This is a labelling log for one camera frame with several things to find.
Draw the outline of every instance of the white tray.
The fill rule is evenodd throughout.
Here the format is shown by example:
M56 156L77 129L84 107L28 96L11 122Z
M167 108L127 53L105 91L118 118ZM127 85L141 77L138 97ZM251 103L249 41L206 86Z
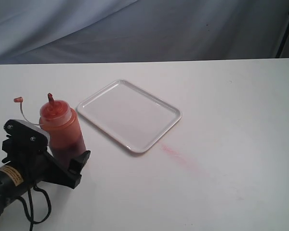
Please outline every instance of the white tray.
M151 148L182 113L125 80L117 80L81 102L77 111L134 153Z

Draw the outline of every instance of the white table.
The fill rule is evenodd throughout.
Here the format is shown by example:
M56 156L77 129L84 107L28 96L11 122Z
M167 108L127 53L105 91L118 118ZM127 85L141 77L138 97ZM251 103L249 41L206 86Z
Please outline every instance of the white table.
M36 231L289 231L289 59L0 66L3 124L37 122L51 92L76 107L116 79L177 106L183 117L132 157L80 119L92 155L75 189L48 183L53 212ZM35 217L46 212L34 193ZM0 231L26 231L20 202Z

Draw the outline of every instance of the squeeze bottle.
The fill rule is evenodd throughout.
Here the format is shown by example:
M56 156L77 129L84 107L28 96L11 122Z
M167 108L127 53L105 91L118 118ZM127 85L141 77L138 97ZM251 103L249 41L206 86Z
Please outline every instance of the squeeze bottle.
M54 100L48 93L48 103L40 109L40 127L50 134L50 150L55 159L68 168L72 158L86 151L77 113L63 100Z

